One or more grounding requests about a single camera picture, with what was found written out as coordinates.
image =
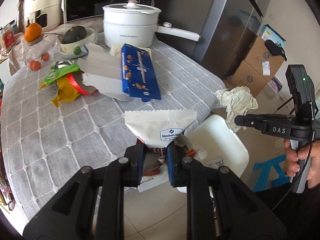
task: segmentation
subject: white electric pot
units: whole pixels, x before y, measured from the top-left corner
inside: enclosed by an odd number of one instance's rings
[[[128,1],[127,4],[110,4],[103,7],[103,29],[105,43],[113,45],[131,44],[136,47],[150,47],[154,33],[166,33],[193,41],[200,36],[180,29],[172,28],[170,24],[158,26],[160,9],[138,5],[137,1]]]

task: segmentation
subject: blue box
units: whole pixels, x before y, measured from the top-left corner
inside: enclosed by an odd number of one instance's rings
[[[264,41],[272,40],[279,47],[283,48],[285,46],[285,39],[282,38],[274,29],[272,29],[269,24],[263,26],[259,36]]]
[[[160,90],[149,52],[129,44],[121,49],[122,91],[130,97],[161,100]]]

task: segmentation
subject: stainless steel refrigerator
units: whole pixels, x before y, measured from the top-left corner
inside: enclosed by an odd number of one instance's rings
[[[198,42],[157,34],[220,78],[232,75],[262,23],[270,0],[155,0],[160,22],[201,35]]]

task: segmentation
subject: black bag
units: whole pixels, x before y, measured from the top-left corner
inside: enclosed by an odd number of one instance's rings
[[[276,45],[272,40],[266,40],[264,45],[267,47],[272,56],[282,56],[284,60],[287,61],[284,49]]]

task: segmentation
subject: human hand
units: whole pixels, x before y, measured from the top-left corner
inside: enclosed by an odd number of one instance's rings
[[[297,153],[290,148],[290,140],[284,140],[284,148],[287,164],[287,175],[294,177],[296,172],[299,171],[300,166],[297,163],[298,160],[305,160],[308,157],[310,144],[306,145]],[[308,188],[313,188],[320,183],[320,141],[315,141],[312,144],[311,150],[311,167],[307,177]]]

